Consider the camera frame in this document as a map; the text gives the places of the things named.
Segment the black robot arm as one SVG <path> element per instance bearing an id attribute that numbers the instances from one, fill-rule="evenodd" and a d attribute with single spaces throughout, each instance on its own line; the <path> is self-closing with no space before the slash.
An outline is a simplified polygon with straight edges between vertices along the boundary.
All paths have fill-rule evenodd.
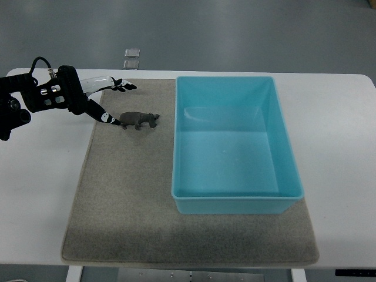
<path id="1" fill-rule="evenodd" d="M 38 61 L 46 63 L 51 77 L 44 85 L 33 77 Z M 58 78 L 51 64 L 41 56 L 35 58 L 29 72 L 1 78 L 1 140 L 9 140 L 13 129 L 28 124 L 32 113 L 67 109 L 71 102 L 65 83 Z"/>

